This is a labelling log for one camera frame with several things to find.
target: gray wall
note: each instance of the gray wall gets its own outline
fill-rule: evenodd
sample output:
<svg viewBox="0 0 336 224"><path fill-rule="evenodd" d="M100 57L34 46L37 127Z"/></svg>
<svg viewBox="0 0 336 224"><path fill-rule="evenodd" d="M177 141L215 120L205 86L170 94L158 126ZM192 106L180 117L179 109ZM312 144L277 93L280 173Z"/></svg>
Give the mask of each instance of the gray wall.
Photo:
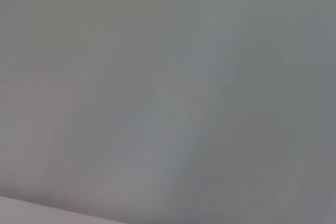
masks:
<svg viewBox="0 0 336 224"><path fill-rule="evenodd" d="M0 0L0 195L128 223L333 223L335 15Z"/></svg>

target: ceiling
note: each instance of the ceiling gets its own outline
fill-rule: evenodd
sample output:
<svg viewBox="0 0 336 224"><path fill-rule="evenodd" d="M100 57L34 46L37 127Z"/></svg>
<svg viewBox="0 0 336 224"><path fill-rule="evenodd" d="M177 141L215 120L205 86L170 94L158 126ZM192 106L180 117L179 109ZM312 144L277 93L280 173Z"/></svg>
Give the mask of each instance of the ceiling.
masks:
<svg viewBox="0 0 336 224"><path fill-rule="evenodd" d="M126 223L325 220L335 11L0 0L0 195Z"/></svg>

